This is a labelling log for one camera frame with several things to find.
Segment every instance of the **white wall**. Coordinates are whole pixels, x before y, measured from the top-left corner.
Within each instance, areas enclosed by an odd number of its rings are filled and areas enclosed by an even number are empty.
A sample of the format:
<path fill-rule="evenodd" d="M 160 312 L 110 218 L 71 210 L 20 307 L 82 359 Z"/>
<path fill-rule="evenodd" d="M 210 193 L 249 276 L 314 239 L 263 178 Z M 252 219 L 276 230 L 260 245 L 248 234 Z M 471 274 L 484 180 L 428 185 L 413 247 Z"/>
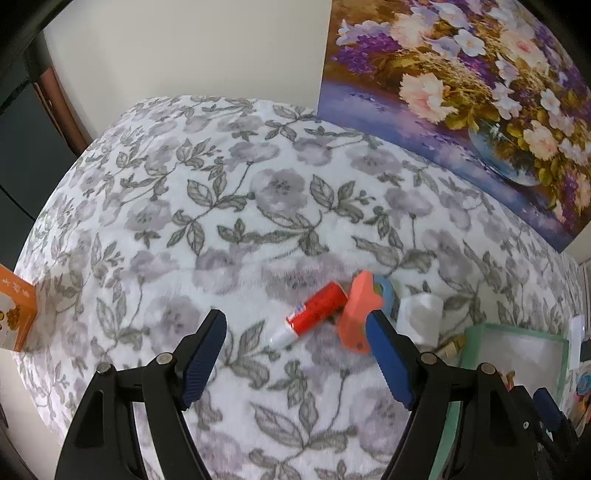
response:
<path fill-rule="evenodd" d="M 316 107 L 330 0 L 74 0 L 45 29 L 91 137 L 160 95 Z"/>
<path fill-rule="evenodd" d="M 566 251 L 579 264 L 591 259 L 591 223 L 587 224 L 579 236 L 567 247 Z"/>
<path fill-rule="evenodd" d="M 12 352 L 1 348 L 0 403 L 14 448 L 38 480 L 53 480 L 61 445 L 43 423 L 31 394 L 22 384 Z"/>

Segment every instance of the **blue gripper pad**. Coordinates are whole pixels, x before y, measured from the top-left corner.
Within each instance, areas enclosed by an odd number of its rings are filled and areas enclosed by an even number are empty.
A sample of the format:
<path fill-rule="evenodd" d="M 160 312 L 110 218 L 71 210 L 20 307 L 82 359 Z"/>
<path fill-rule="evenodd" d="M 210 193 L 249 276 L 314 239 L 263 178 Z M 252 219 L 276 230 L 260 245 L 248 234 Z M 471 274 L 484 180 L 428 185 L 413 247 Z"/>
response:
<path fill-rule="evenodd" d="M 368 315 L 365 322 L 365 335 L 390 393 L 410 410 L 415 400 L 411 390 L 410 373 L 373 312 Z"/>
<path fill-rule="evenodd" d="M 183 394 L 181 396 L 181 403 L 184 404 L 183 410 L 201 398 L 226 339 L 226 330 L 224 314 L 218 310 L 212 310 L 195 334 L 198 336 L 203 334 L 203 338 L 183 372 Z"/>
<path fill-rule="evenodd" d="M 557 432 L 562 422 L 562 413 L 554 402 L 552 395 L 544 387 L 538 388 L 534 393 L 533 400 L 535 409 L 538 411 L 545 427 L 551 432 Z"/>

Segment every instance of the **black cabinet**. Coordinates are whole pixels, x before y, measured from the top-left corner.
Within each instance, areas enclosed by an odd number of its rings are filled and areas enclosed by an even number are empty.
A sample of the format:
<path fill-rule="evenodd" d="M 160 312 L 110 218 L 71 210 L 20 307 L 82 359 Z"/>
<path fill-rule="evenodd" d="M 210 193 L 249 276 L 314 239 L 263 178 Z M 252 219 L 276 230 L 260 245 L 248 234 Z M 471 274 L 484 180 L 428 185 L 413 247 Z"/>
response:
<path fill-rule="evenodd" d="M 0 78 L 0 264 L 14 269 L 34 219 L 75 161 L 25 62 L 15 61 Z"/>
<path fill-rule="evenodd" d="M 76 161 L 28 85 L 0 115 L 0 184 L 33 218 Z"/>
<path fill-rule="evenodd" d="M 14 268 L 31 228 L 33 220 L 0 190 L 0 264 Z"/>

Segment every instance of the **metal screw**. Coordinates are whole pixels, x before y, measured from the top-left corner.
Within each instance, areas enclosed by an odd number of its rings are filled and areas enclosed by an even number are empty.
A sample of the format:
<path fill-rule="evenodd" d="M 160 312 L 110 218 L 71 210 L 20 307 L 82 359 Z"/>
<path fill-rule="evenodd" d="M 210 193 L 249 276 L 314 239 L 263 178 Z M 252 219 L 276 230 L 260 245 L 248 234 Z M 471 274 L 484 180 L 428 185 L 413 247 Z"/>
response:
<path fill-rule="evenodd" d="M 156 363 L 159 365 L 166 365 L 169 364 L 173 360 L 173 354 L 171 353 L 161 353 L 156 357 Z"/>
<path fill-rule="evenodd" d="M 427 365 L 435 365 L 437 363 L 437 357 L 431 352 L 426 352 L 421 355 L 421 361 Z"/>
<path fill-rule="evenodd" d="M 104 375 L 109 370 L 111 370 L 111 364 L 109 362 L 101 362 L 96 366 L 97 373 Z"/>
<path fill-rule="evenodd" d="M 493 373 L 496 372 L 496 368 L 494 365 L 489 364 L 489 363 L 484 363 L 482 364 L 482 366 L 480 367 L 480 369 L 486 373 L 487 375 L 492 375 Z"/>

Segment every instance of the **painted flowers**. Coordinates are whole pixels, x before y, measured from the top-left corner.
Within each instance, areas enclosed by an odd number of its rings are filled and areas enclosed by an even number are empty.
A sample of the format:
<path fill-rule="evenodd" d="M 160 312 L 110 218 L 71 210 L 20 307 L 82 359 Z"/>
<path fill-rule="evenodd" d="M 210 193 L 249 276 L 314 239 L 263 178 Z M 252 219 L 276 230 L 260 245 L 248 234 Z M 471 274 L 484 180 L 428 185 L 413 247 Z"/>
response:
<path fill-rule="evenodd" d="M 404 74 L 400 83 L 400 98 L 408 103 L 411 112 L 434 124 L 442 121 L 455 107 L 443 106 L 443 82 L 432 73 L 417 77 Z"/>
<path fill-rule="evenodd" d="M 527 181 L 506 177 L 538 189 L 548 212 L 580 229 L 589 206 L 591 92 L 548 28 L 515 0 L 374 4 L 376 18 L 342 20 L 330 58 L 417 117 L 468 130 L 484 161 L 473 138 L 487 136 L 490 154 Z"/>

